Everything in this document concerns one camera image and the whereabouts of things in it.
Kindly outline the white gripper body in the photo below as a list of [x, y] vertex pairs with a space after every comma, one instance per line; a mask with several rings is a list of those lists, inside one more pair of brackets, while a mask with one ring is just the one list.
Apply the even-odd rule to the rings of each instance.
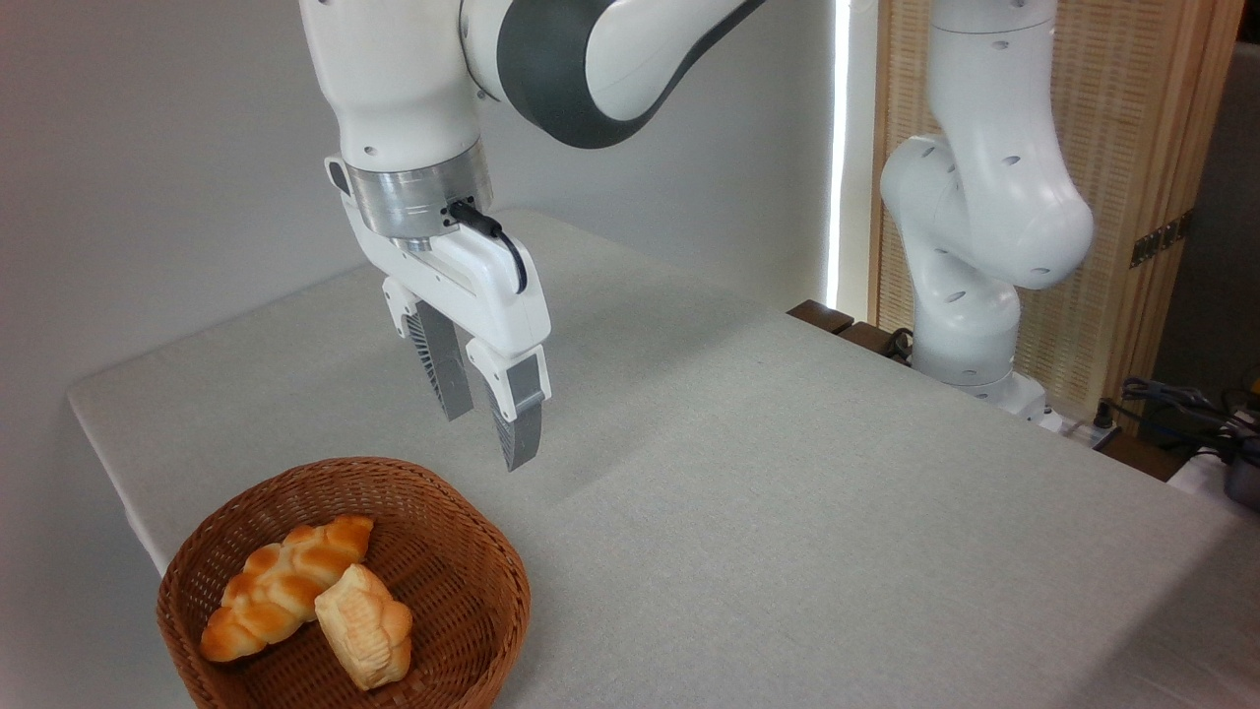
[[456, 225], [428, 239], [428, 251], [413, 254], [365, 225], [354, 198], [343, 194], [341, 201], [370, 264], [493, 351], [517, 358], [547, 341], [547, 300], [536, 261], [519, 241], [512, 241], [512, 254], [501, 239]]

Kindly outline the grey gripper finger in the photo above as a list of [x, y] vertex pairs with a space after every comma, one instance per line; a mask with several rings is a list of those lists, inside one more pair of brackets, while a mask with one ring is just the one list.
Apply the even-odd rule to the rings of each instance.
[[544, 349], [505, 356], [472, 337], [467, 356], [484, 378], [507, 468], [517, 471], [541, 445], [541, 407], [551, 398]]
[[382, 286], [398, 336], [410, 340], [421, 358], [447, 421], [472, 411], [472, 394], [464, 368], [454, 320], [388, 277]]

